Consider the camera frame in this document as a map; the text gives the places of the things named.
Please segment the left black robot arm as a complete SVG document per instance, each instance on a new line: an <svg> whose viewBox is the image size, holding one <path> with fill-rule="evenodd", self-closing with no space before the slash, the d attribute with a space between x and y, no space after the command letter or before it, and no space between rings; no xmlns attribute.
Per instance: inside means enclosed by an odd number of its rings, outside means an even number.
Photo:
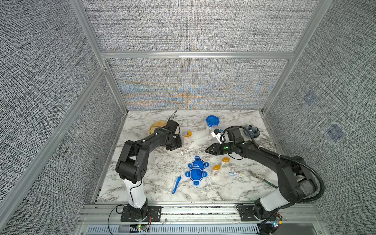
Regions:
<svg viewBox="0 0 376 235"><path fill-rule="evenodd" d="M180 125L169 119L165 126L157 127L152 134L137 141L124 143L116 164L116 173L123 180L128 202L125 206L127 219L142 220L148 216L148 202L145 195L143 178L147 172L150 153L163 146L167 151L182 147L182 140L176 130Z"/></svg>

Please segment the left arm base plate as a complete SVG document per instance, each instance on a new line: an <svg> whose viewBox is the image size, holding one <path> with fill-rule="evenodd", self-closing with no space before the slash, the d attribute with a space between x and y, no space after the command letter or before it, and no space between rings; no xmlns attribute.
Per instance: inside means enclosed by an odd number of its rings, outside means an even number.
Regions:
<svg viewBox="0 0 376 235"><path fill-rule="evenodd" d="M140 209L127 205L121 213L121 222L160 222L162 215L161 206L144 206Z"/></svg>

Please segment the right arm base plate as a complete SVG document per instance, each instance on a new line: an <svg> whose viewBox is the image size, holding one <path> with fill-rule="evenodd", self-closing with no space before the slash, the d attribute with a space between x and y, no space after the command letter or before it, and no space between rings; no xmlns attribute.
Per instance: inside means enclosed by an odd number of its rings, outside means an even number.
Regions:
<svg viewBox="0 0 376 235"><path fill-rule="evenodd" d="M240 219L242 222L250 222L250 221L265 221L274 219L277 216L277 212L279 209L274 209L272 211L267 211L265 214L262 214L261 217L256 216L256 211L253 205L244 205L244 204L237 204L236 210L239 213Z"/></svg>

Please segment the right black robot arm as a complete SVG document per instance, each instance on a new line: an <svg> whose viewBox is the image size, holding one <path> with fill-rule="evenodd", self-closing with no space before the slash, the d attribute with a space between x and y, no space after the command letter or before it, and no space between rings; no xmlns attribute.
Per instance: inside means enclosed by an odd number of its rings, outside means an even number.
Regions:
<svg viewBox="0 0 376 235"><path fill-rule="evenodd" d="M243 126L230 126L219 134L219 142L210 145L205 152L214 156L236 153L256 161L277 174L278 187L254 202L253 214L259 221L266 221L280 209L297 203L318 200L324 195L322 177L299 156L289 157L273 152L257 144L253 137L245 140Z"/></svg>

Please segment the clear container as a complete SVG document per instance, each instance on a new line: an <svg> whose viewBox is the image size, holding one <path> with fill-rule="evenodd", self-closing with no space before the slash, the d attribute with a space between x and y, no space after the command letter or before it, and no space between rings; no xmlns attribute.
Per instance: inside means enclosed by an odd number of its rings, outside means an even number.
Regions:
<svg viewBox="0 0 376 235"><path fill-rule="evenodd" d="M209 135L209 136L211 136L211 135L212 135L212 132L213 132L215 129L217 129L217 128L218 128L218 125L209 126L209 125L207 124L207 126L206 126L206 134Z"/></svg>
<svg viewBox="0 0 376 235"><path fill-rule="evenodd" d="M192 144L192 131L186 130L181 133L181 138L183 142L183 147L188 148Z"/></svg>

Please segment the blue lid back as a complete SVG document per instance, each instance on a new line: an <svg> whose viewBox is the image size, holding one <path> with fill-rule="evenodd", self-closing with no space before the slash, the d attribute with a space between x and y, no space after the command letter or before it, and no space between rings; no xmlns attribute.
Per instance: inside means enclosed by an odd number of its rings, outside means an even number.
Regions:
<svg viewBox="0 0 376 235"><path fill-rule="evenodd" d="M206 118L206 123L207 123L208 127L215 127L215 126L219 125L220 121L219 121L219 118L217 116L210 115Z"/></svg>

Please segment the clear container back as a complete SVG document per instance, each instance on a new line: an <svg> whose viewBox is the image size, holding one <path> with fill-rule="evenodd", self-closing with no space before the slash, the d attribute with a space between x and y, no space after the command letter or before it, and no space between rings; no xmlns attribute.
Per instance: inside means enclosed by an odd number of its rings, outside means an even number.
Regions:
<svg viewBox="0 0 376 235"><path fill-rule="evenodd" d="M207 126L206 126L206 134L209 135L209 136L211 136L211 135L212 135L212 132L213 132L215 129L217 129L217 128L218 128L218 125L209 126L209 125L207 124Z"/></svg>

